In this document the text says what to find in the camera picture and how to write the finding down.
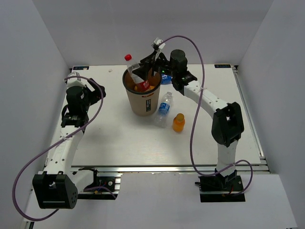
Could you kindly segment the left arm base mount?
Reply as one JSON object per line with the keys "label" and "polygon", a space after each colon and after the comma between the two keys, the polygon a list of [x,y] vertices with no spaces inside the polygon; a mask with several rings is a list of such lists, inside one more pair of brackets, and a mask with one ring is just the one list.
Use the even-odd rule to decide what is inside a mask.
{"label": "left arm base mount", "polygon": [[83,191],[78,193],[78,199],[82,200],[115,200],[118,196],[121,184],[121,174],[101,172],[97,167],[75,168],[73,175],[79,172],[89,172],[92,180]]}

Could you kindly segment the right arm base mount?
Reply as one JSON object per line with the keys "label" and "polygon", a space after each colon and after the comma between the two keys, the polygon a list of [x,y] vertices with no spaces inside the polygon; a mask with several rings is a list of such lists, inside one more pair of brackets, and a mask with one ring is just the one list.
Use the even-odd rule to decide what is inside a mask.
{"label": "right arm base mount", "polygon": [[217,176],[198,177],[195,185],[199,188],[202,203],[245,202],[243,183],[240,176],[224,184]]}

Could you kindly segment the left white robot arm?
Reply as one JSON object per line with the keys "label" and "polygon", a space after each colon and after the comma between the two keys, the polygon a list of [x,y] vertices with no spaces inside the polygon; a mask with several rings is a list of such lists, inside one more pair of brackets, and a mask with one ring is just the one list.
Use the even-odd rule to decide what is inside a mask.
{"label": "left white robot arm", "polygon": [[81,82],[81,77],[71,81],[68,77],[66,105],[61,112],[59,143],[41,174],[32,180],[37,202],[42,209],[73,209],[78,194],[86,187],[96,190],[101,179],[92,169],[71,170],[71,165],[86,126],[93,120],[88,116],[91,105],[102,101],[106,96],[103,86],[92,78],[87,79],[88,87]]}

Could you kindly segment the red label water bottle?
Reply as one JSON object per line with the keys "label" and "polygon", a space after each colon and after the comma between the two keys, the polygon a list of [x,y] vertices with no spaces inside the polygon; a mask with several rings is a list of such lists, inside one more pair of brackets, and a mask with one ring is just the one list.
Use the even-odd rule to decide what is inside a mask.
{"label": "red label water bottle", "polygon": [[124,59],[127,64],[127,70],[130,74],[130,77],[137,86],[137,91],[148,91],[150,89],[148,80],[144,80],[136,71],[140,69],[140,64],[130,54],[125,55]]}

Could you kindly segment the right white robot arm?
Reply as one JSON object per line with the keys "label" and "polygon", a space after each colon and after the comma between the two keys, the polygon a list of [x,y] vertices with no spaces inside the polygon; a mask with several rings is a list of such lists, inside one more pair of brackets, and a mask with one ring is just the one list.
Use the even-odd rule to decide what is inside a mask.
{"label": "right white robot arm", "polygon": [[174,89],[196,102],[198,109],[208,113],[213,121],[211,133],[218,150],[215,184],[220,190],[227,190],[236,175],[236,148],[244,131],[240,105],[237,102],[228,103],[205,89],[188,70],[182,50],[172,51],[169,59],[163,53],[154,51],[128,70],[143,80],[148,79],[150,73],[171,76]]}

